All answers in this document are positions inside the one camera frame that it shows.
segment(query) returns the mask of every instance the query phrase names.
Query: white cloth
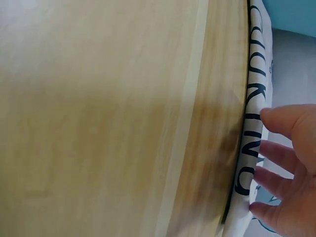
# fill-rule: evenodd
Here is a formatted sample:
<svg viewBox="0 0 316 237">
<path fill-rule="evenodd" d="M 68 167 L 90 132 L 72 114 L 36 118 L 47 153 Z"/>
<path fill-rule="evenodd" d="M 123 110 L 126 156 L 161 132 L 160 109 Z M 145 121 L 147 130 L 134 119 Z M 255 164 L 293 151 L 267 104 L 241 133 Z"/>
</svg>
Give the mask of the white cloth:
<svg viewBox="0 0 316 237">
<path fill-rule="evenodd" d="M 257 195 L 257 184 L 252 179 L 256 165 L 263 164 L 263 157 L 258 157 L 261 139 L 268 138 L 268 131 L 260 120 L 260 111 L 272 103 L 271 21 L 262 0 L 249 1 L 249 14 L 249 72 L 244 126 L 223 237 L 242 237 L 252 219 L 249 204 Z"/>
</svg>

